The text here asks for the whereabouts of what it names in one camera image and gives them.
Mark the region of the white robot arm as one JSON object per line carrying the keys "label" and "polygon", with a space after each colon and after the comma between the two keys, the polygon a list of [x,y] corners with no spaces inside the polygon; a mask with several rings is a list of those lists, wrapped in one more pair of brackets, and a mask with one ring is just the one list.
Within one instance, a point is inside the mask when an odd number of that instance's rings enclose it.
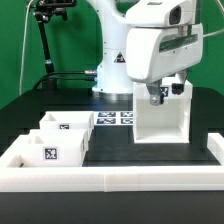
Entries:
{"label": "white robot arm", "polygon": [[174,95],[184,92],[187,69],[200,62],[203,26],[199,0],[87,0],[98,14],[103,59],[93,93],[127,100],[144,83],[150,103],[161,105],[162,80],[172,75]]}

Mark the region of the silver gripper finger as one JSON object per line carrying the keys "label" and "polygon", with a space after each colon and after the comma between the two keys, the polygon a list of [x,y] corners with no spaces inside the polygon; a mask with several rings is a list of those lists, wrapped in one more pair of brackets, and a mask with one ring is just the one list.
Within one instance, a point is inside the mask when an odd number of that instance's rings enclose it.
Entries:
{"label": "silver gripper finger", "polygon": [[150,95],[150,104],[153,106],[159,106],[164,103],[164,94],[161,91],[161,81],[155,81],[146,85]]}
{"label": "silver gripper finger", "polygon": [[187,70],[181,70],[175,74],[175,82],[172,84],[173,94],[182,94],[184,92],[185,81],[187,79]]}

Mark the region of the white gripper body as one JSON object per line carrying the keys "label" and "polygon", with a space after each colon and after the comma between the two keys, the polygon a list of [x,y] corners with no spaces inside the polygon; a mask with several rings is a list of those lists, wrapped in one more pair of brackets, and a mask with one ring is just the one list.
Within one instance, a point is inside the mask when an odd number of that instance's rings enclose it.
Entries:
{"label": "white gripper body", "polygon": [[153,83],[199,63],[203,52],[203,27],[179,36],[178,28],[132,28],[126,42],[127,74],[131,80]]}

